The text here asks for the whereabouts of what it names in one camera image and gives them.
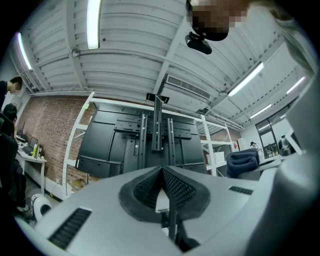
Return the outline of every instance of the bottle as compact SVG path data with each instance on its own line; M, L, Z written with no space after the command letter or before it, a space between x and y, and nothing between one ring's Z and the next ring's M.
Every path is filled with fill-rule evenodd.
M36 157L37 147L38 147L37 144L35 144L34 147L33 147L33 152L32 152L32 156L33 156L33 157Z

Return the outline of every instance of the black vent grille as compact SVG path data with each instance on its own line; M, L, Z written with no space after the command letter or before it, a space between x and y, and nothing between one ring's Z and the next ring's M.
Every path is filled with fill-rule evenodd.
M204 90L202 90L202 89L200 89L190 83L182 81L174 76L168 75L166 82L170 85L178 86L178 87L181 87L185 90L193 92L194 94L202 96L202 97L206 98L207 100L210 99L210 94L207 93L206 91L204 91Z
M238 193L242 193L242 194L246 194L246 195L251 195L253 190L251 189L247 189L247 188L243 188L243 187L239 187L239 186L232 186L229 188L229 190L234 191L234 192L238 192Z
M90 216L91 211L78 208L69 218L51 235L49 241L65 250L76 236L83 224Z

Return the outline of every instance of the metal shelf frame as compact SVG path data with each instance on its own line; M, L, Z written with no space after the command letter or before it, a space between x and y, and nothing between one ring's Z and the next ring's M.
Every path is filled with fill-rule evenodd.
M111 105L115 105L115 106L122 106L122 107L129 107L129 108L137 108L137 109L142 109L142 110L149 110L149 111L153 111L154 107L153 106L147 106L147 105L141 105L141 104L135 104L135 103L130 103L130 102L123 102L123 101L118 101L118 100L111 100L111 99L103 99L103 98L94 98L95 96L95 92L93 91L89 97L86 99L85 103L83 104L83 107L81 108L75 122L73 125L73 128L71 130L70 136L69 136L69 140L66 146L66 150L65 150L65 155L64 155L64 161L63 161L63 172L62 172L62 189L63 189L63 200L67 199L68 197L70 197L72 194L68 194L67 191L67 174L68 174L68 166L72 166L72 167L76 167L76 165L78 164L76 160L71 160L69 159L70 156L70 151L71 151L71 147L72 147L72 143L74 141L74 139L78 138L78 136L75 137L75 132L76 130L82 130L83 132L80 134L83 135L85 134L88 125L84 125L84 124L80 124L82 117L84 116L86 110L89 107L90 103L103 103L103 104L111 104ZM206 140L202 141L202 143L204 144L209 144L209 155L210 155L210 159L211 159L211 163L215 163L215 156L214 156L214 151L213 151L213 147L212 145L214 145L215 143L217 143L218 145L231 145L231 137L230 137L230 133L228 130L228 127L226 124L220 125L217 123L213 123L213 122L209 122L206 121L206 118L204 115L201 115L201 118L197 118L197 117L193 117L193 116L189 116L186 114L182 114L182 113L178 113L178 112L173 112L173 111L169 111L169 110L165 110L162 109L162 113L166 113L166 114L170 114L170 115L174 115L174 116L179 116L179 117L185 117L185 118L189 118L189 119L193 119L197 122L202 122L204 125L204 129L205 129L205 136L206 136ZM208 125L211 126L216 126L222 129L226 129L227 133L228 133L228 137L230 138L230 142L224 142L224 141L212 141L211 140L211 136L209 134L209 129L208 129ZM212 164L212 175L216 176L217 172L216 172L216 168L219 167L221 163L218 164Z

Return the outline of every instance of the white desk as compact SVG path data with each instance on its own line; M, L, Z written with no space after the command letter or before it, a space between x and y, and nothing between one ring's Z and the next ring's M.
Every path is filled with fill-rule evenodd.
M25 152L21 150L19 147L18 153L15 156L15 159L18 160L19 164L21 165L23 169L23 175L25 175L25 170L26 170L26 162L33 162L33 163L38 163L41 164L41 193L44 195L45 194L45 163L47 160L41 159L41 158L34 158L31 155L27 155Z

